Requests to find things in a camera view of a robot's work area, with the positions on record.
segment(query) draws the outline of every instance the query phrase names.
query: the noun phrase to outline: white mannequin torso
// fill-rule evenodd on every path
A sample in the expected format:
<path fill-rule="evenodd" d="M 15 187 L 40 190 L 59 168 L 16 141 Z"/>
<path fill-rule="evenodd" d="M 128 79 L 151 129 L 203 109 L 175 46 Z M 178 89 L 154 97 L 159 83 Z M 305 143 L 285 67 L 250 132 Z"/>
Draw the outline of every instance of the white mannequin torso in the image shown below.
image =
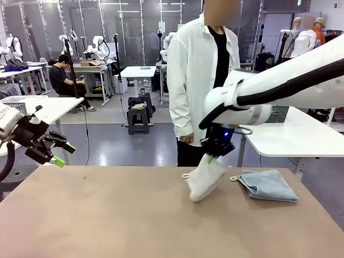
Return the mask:
<path fill-rule="evenodd" d="M 295 40 L 294 51 L 291 53 L 291 58 L 296 58 L 308 51 L 314 49 L 317 41 L 317 34 L 314 30 L 300 32 L 298 38 Z"/>

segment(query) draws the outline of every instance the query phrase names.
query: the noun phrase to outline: person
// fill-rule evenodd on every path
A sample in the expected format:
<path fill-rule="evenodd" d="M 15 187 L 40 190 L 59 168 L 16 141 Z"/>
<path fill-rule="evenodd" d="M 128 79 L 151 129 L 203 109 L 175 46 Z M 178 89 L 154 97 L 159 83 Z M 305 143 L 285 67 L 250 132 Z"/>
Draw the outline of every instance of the person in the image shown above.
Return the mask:
<path fill-rule="evenodd" d="M 225 27 L 240 13 L 240 0 L 204 4 L 204 12 L 181 27 L 168 48 L 167 85 L 179 167 L 199 165 L 205 154 L 200 141 L 207 136 L 198 127 L 205 117 L 204 99 L 224 85 L 232 69 L 240 69 L 238 38 Z"/>
<path fill-rule="evenodd" d="M 57 94 L 70 95 L 75 97 L 75 90 L 73 81 L 67 79 L 65 69 L 68 67 L 69 58 L 67 55 L 60 55 L 58 62 L 49 68 L 49 79 L 52 84 L 53 89 Z M 96 109 L 90 105 L 90 103 L 85 99 L 86 88 L 85 81 L 77 80 L 77 94 L 79 97 L 83 97 L 84 100 L 81 102 L 86 110 L 90 112 L 96 111 Z"/>

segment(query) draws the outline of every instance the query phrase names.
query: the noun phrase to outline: orange shirt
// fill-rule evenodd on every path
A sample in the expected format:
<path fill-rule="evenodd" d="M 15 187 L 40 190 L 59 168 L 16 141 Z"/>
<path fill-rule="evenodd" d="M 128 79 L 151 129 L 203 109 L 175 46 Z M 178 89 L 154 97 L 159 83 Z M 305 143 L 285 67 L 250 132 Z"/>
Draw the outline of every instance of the orange shirt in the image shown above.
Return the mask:
<path fill-rule="evenodd" d="M 325 43 L 326 43 L 326 41 L 325 41 L 325 36 L 323 35 L 321 29 L 318 28 L 318 27 L 315 27 L 313 30 L 316 32 L 316 34 L 317 34 L 317 39 L 320 40 L 321 45 L 325 44 Z"/>

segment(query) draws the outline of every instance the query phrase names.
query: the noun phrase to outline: black pants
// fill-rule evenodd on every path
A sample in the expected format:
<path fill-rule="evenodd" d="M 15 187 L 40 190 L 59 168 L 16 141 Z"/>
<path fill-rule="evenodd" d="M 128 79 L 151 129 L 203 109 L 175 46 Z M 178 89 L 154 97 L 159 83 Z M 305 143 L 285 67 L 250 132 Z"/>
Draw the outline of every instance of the black pants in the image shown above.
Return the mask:
<path fill-rule="evenodd" d="M 68 85 L 68 84 L 65 84 L 65 85 L 61 86 L 59 88 L 58 94 L 69 95 L 69 96 L 75 97 L 74 86 L 73 85 Z M 77 85 L 77 94 L 79 95 L 79 97 L 84 98 L 84 101 L 81 102 L 81 104 L 83 104 L 88 109 L 91 105 L 85 99 L 85 94 L 86 94 L 85 85 L 83 85 L 83 84 Z"/>
<path fill-rule="evenodd" d="M 200 160 L 205 154 L 202 147 L 196 147 L 185 142 L 178 141 L 178 167 L 198 167 Z"/>

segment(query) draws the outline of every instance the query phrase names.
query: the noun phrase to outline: cap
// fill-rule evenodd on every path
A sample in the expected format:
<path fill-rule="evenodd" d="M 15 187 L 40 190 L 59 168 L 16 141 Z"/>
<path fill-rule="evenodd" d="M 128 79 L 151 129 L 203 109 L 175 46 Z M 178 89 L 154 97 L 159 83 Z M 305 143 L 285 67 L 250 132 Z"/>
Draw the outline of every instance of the cap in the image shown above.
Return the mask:
<path fill-rule="evenodd" d="M 325 28 L 325 18 L 324 17 L 317 18 L 314 23 L 320 23 Z"/>

